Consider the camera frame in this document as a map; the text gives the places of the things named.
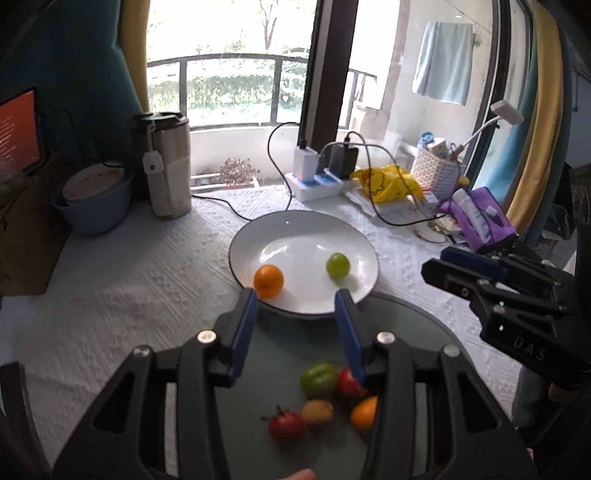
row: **bottle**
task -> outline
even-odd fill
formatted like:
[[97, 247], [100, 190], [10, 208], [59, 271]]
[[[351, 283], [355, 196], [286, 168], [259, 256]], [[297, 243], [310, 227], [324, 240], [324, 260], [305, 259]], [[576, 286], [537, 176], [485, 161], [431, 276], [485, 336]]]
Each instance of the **bottle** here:
[[476, 230], [476, 233], [484, 243], [491, 239], [491, 229], [486, 223], [486, 219], [482, 216], [478, 207], [474, 204], [466, 190], [459, 189], [452, 195], [452, 200], [457, 203], [458, 207], [462, 209], [470, 220], [470, 223]]
[[431, 132], [423, 132], [421, 139], [418, 141], [417, 148], [427, 148], [427, 145], [435, 140], [435, 136]]
[[144, 154], [154, 214], [178, 218], [191, 211], [191, 142], [189, 119], [182, 113], [136, 116], [136, 142]]

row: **yellow fruit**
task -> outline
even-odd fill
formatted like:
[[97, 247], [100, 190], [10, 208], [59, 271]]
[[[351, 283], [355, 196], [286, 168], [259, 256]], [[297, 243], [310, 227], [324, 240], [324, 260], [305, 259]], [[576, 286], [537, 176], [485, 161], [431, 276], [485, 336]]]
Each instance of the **yellow fruit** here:
[[283, 288], [283, 273], [275, 265], [263, 265], [256, 271], [252, 286], [260, 299], [271, 299]]
[[301, 409], [300, 417], [308, 425], [321, 425], [329, 421], [334, 415], [333, 407], [326, 400], [308, 400]]
[[357, 405], [349, 417], [351, 424], [360, 432], [367, 432], [374, 426], [378, 397], [369, 397]]

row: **curtain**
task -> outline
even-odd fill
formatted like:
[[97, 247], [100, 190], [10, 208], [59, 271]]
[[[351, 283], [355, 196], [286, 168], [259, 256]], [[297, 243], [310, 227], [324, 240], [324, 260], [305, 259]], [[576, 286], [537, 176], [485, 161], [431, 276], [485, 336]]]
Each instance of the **curtain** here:
[[495, 166], [490, 178], [486, 182], [486, 187], [491, 191], [493, 197], [505, 210], [511, 204], [515, 194], [515, 179], [521, 177], [525, 158], [531, 144], [530, 126], [532, 115], [535, 110], [535, 100], [538, 93], [538, 48], [535, 41], [531, 46], [530, 68], [527, 73], [527, 80], [519, 112], [524, 117], [523, 123], [516, 125], [511, 129], [511, 134], [503, 153]]
[[146, 73], [146, 34], [150, 0], [122, 0], [119, 43], [135, 93], [145, 112], [149, 111]]
[[532, 4], [538, 47], [538, 93], [532, 116], [531, 145], [507, 218], [525, 234], [540, 207], [553, 163], [563, 116], [563, 60], [558, 26], [552, 16]]
[[118, 43], [120, 14], [121, 0], [56, 0], [0, 67], [0, 98], [36, 87], [44, 141], [73, 163], [138, 161], [142, 107]]
[[570, 139], [570, 123], [573, 112], [573, 92], [572, 92], [572, 78], [570, 75], [570, 55], [569, 46], [566, 40], [566, 35], [560, 33], [560, 47], [562, 50], [563, 58], [563, 107], [562, 107], [562, 121], [560, 124], [560, 133], [558, 135], [558, 141], [556, 148], [554, 149], [554, 156], [552, 158], [552, 165], [550, 167], [550, 178], [548, 185], [544, 192], [544, 196], [540, 203], [537, 213], [535, 214], [534, 220], [531, 223], [527, 235], [525, 237], [526, 243], [533, 247], [538, 241], [538, 238], [542, 234], [550, 209], [554, 203], [556, 192], [558, 190], [558, 184], [562, 178], [562, 172], [564, 169], [564, 162], [566, 160], [566, 153], [569, 147]]

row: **thermos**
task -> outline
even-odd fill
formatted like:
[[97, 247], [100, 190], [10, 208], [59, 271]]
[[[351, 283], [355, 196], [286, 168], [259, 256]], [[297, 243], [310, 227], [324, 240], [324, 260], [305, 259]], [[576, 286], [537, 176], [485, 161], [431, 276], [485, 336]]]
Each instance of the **thermos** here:
[[177, 112], [136, 117], [136, 141], [144, 153], [154, 214], [177, 218], [191, 211], [191, 146], [189, 119]]

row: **white bowl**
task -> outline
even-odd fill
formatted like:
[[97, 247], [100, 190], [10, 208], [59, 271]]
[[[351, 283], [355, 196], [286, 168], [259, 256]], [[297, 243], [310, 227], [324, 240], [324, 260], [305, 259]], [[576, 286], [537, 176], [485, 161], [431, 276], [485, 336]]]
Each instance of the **white bowl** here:
[[[351, 270], [345, 278], [333, 280], [326, 261], [337, 252], [347, 256]], [[244, 288], [252, 287], [260, 266], [278, 266], [285, 279], [283, 289], [261, 301], [300, 315], [334, 313], [340, 288], [348, 288], [357, 303], [369, 295], [379, 276], [378, 257], [361, 232], [338, 218], [305, 210], [270, 213], [247, 223], [232, 240], [228, 256]]]
[[64, 185], [62, 194], [68, 203], [79, 202], [98, 195], [121, 181], [124, 168], [112, 168], [98, 163], [80, 170]]

